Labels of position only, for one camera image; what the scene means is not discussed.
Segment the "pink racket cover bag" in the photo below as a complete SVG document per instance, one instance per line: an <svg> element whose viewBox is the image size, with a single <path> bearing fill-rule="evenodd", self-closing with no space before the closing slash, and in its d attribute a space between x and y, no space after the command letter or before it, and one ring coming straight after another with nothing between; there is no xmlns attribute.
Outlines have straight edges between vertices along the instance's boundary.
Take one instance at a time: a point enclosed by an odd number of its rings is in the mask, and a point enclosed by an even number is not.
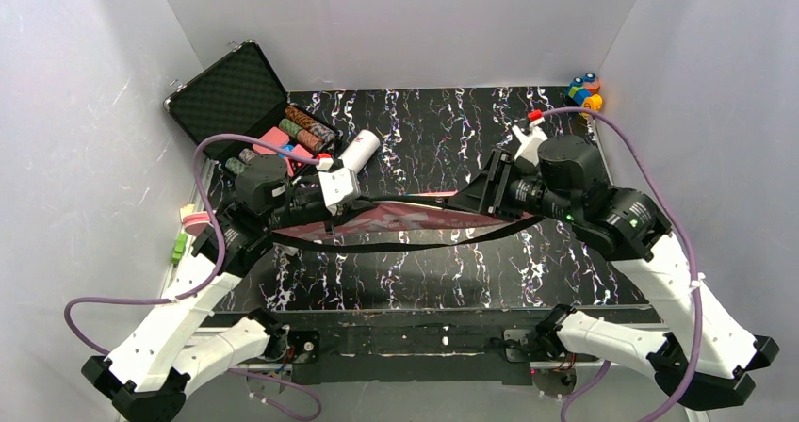
<svg viewBox="0 0 799 422"><path fill-rule="evenodd" d="M379 202L378 205L336 227L332 234L325 231L322 221L281 228L271 235L271 241L283 248L316 251L324 239L335 236L408 232L420 230L466 230L494 226L489 239L514 235L541 222L540 218L525 216L516 221L495 219L487 215L458 210L435 208L420 203Z"/></svg>

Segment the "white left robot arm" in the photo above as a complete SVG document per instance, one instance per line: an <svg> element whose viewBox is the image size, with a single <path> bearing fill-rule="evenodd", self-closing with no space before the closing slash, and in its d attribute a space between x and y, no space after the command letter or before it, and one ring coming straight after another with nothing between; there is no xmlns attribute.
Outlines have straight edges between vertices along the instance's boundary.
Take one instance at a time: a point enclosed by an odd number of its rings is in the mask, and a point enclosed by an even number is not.
<svg viewBox="0 0 799 422"><path fill-rule="evenodd" d="M81 368L127 421L172 421L192 393L219 375L237 372L240 363L262 358L285 365L299 352L289 326L264 309L188 346L219 300L272 246L268 229L234 223L221 211L214 216L210 233L195 239L193 251L222 263L210 267L202 284L193 282L200 270L177 277L168 297L155 302L124 342L111 351L98 348Z"/></svg>

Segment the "white shuttlecock tube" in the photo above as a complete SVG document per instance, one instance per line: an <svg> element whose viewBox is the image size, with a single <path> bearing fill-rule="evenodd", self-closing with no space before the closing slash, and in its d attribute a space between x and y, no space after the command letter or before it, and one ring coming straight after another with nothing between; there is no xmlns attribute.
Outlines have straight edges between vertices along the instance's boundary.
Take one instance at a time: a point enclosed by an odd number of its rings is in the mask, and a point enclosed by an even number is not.
<svg viewBox="0 0 799 422"><path fill-rule="evenodd" d="M378 136L368 130L361 130L340 156L344 167L355 174L359 173L380 145Z"/></svg>

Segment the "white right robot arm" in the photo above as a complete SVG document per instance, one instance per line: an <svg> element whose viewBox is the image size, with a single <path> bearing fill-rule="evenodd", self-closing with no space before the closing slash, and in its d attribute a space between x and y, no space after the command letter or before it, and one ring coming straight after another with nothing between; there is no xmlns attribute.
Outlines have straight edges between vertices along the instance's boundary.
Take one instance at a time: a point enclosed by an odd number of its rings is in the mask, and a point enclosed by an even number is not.
<svg viewBox="0 0 799 422"><path fill-rule="evenodd" d="M769 336L734 320L693 273L684 242L641 191L612 185L600 151L582 138L542 141L533 159L495 150L448 206L508 222L537 217L575 237L626 275L666 325L665 333L616 325L557 305L530 333L551 356L582 353L638 371L695 411L743 405L752 372L779 352Z"/></svg>

